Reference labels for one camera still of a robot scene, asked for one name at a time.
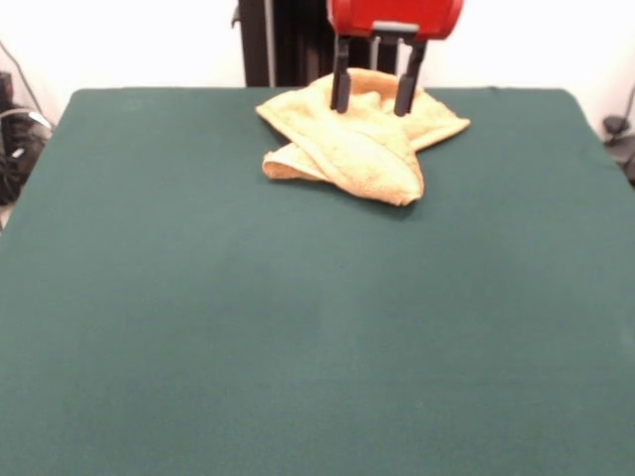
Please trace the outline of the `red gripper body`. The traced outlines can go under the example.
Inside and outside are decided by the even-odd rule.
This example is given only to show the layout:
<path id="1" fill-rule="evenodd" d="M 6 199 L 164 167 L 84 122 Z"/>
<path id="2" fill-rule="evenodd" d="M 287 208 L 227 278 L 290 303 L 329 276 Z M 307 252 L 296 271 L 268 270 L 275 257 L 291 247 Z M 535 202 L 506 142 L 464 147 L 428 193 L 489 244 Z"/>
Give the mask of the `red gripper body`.
<path id="1" fill-rule="evenodd" d="M 462 0 L 333 0 L 327 16 L 337 35 L 444 40 L 454 29 Z"/>

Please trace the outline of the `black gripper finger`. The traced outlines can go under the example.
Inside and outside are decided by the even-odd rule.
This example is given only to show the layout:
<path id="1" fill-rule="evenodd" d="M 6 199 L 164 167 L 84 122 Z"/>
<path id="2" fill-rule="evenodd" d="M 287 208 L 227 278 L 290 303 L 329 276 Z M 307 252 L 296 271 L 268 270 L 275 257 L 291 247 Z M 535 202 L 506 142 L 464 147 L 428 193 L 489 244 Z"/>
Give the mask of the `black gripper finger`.
<path id="1" fill-rule="evenodd" d="M 409 114 L 412 110 L 420 69 L 426 55 L 428 41 L 405 41 L 404 44 L 411 48 L 411 52 L 406 71 L 399 79 L 394 104 L 394 113 L 399 117 Z"/>
<path id="2" fill-rule="evenodd" d="M 351 81 L 348 73 L 349 50 L 350 38 L 336 35 L 333 53 L 330 109 L 339 114 L 345 113 L 348 108 Z"/>

